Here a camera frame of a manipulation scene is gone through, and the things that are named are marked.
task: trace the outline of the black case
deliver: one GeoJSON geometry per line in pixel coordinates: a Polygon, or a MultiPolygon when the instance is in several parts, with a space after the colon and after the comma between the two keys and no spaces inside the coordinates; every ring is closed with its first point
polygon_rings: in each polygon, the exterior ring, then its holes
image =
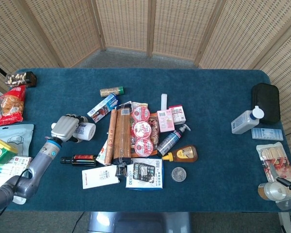
{"type": "Polygon", "coordinates": [[[264,111],[261,123],[275,124],[280,121],[279,90],[276,86],[259,83],[252,87],[252,106],[264,111]]]}

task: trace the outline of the blue tablecloth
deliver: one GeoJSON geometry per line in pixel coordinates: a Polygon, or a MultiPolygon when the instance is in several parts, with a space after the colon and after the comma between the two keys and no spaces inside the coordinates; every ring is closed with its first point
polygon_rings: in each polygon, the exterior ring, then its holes
{"type": "MultiPolygon", "coordinates": [[[[67,142],[44,174],[37,194],[10,210],[39,211],[279,211],[272,201],[259,197],[257,187],[266,182],[256,145],[274,141],[253,140],[251,131],[231,133],[231,121],[251,109],[251,88],[269,83],[258,70],[189,69],[66,69],[34,68],[36,88],[26,90],[24,122],[35,129],[30,155],[39,152],[50,136],[51,123],[67,113],[86,116],[102,98],[102,88],[124,86],[122,102],[147,102],[151,112],[161,107],[161,94],[168,105],[182,104],[191,132],[173,149],[194,144],[194,163],[164,162],[162,190],[133,191],[119,184],[82,189],[81,171],[87,168],[60,164],[61,156],[98,154],[107,139],[110,114],[97,123],[90,142],[67,142]],[[187,178],[177,183],[173,168],[181,166],[187,178]]],[[[265,126],[282,129],[281,123],[265,126]]],[[[160,140],[168,133],[161,133],[160,140]]],[[[282,142],[291,162],[286,139],[282,142]]]]}

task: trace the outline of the bag of chips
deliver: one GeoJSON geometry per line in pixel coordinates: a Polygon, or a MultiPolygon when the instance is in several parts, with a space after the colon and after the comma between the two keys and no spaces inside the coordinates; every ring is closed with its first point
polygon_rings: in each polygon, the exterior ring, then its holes
{"type": "Polygon", "coordinates": [[[25,90],[19,86],[0,96],[0,126],[23,121],[25,90]]]}

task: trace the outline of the white bottle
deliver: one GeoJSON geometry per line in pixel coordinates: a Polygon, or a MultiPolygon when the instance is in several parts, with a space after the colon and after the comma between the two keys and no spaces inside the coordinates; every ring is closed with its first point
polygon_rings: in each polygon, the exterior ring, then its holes
{"type": "Polygon", "coordinates": [[[263,117],[264,112],[258,106],[255,106],[252,111],[245,111],[243,114],[232,121],[232,133],[242,134],[249,129],[252,129],[259,124],[259,120],[263,117]]]}

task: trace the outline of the green container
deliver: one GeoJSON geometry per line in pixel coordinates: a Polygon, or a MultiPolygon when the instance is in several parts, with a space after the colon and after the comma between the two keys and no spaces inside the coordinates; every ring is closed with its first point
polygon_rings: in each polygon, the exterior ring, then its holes
{"type": "Polygon", "coordinates": [[[7,163],[11,158],[17,155],[17,149],[6,142],[0,140],[0,164],[7,163]]]}

